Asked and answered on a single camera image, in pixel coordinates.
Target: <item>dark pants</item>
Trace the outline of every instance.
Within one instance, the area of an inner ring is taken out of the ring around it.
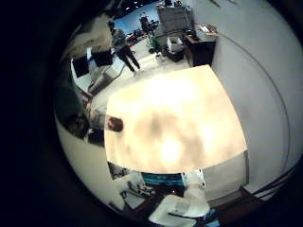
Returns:
[[[104,147],[104,130],[95,130],[88,134],[88,142]]]
[[[127,57],[129,57],[132,62],[134,63],[134,65],[139,69],[140,65],[138,63],[138,61],[135,59],[132,50],[129,46],[124,46],[121,50],[119,50],[118,52],[116,52],[117,56],[123,60],[125,62],[125,64],[131,69],[131,71],[134,71],[134,68],[132,67],[132,65],[130,64],[129,60],[127,59]]]

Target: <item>walking person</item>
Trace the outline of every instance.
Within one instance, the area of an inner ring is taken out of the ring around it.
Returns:
[[[140,71],[140,64],[134,57],[132,50],[129,46],[126,44],[126,36],[122,29],[115,28],[114,22],[108,22],[108,27],[110,28],[113,36],[112,40],[112,47],[114,48],[117,56],[125,62],[125,64],[130,68],[130,70],[135,75],[136,72],[134,71],[133,66],[130,64],[127,57],[129,57],[134,65],[137,67],[137,69]]]

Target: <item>table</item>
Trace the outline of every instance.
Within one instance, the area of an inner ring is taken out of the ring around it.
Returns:
[[[247,150],[241,123],[215,73],[203,65],[145,79],[114,94],[105,131],[109,162],[150,173],[214,166]]]

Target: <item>black object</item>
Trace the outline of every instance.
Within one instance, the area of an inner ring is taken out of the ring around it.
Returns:
[[[165,3],[165,6],[166,6],[166,7],[172,6],[172,3],[171,3],[170,0],[165,0],[164,3]]]
[[[107,125],[111,131],[120,132],[123,130],[123,121],[116,117],[110,117]]]
[[[174,62],[178,62],[179,60],[182,60],[184,58],[184,50],[180,50],[176,52],[167,51],[167,56],[170,60]]]
[[[190,38],[185,38],[186,46],[185,55],[190,67],[198,65],[212,64],[212,59],[215,52],[216,42],[197,42],[190,41]]]
[[[149,49],[149,53],[150,53],[150,54],[155,53],[155,49],[154,49],[154,48],[150,48],[150,49]]]
[[[168,55],[168,52],[169,52],[169,48],[167,45],[165,45],[161,48],[161,54],[163,57],[166,57]]]
[[[74,65],[74,68],[75,68],[77,78],[89,73],[88,61],[87,61],[87,56],[86,55],[84,55],[81,58],[73,60],[73,65]]]
[[[176,1],[173,2],[173,5],[174,5],[175,7],[181,7],[181,6],[182,6],[182,2],[179,1],[179,0],[176,0]]]
[[[113,55],[111,53],[111,49],[104,52],[92,52],[92,58],[95,60],[97,67],[113,64]]]
[[[143,16],[139,19],[140,23],[141,23],[141,28],[142,30],[144,30],[145,32],[149,32],[150,28],[149,28],[149,19],[147,16]]]
[[[88,142],[104,147],[104,131],[95,130],[88,134]]]
[[[140,37],[141,36],[141,30],[140,29],[134,30],[133,35],[136,36],[136,37]]]
[[[187,30],[187,35],[195,37],[197,34],[195,30]]]

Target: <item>wooden cabinet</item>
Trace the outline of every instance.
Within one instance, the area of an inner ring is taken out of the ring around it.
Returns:
[[[190,67],[211,65],[216,42],[196,41],[186,36],[184,40],[185,56]]]

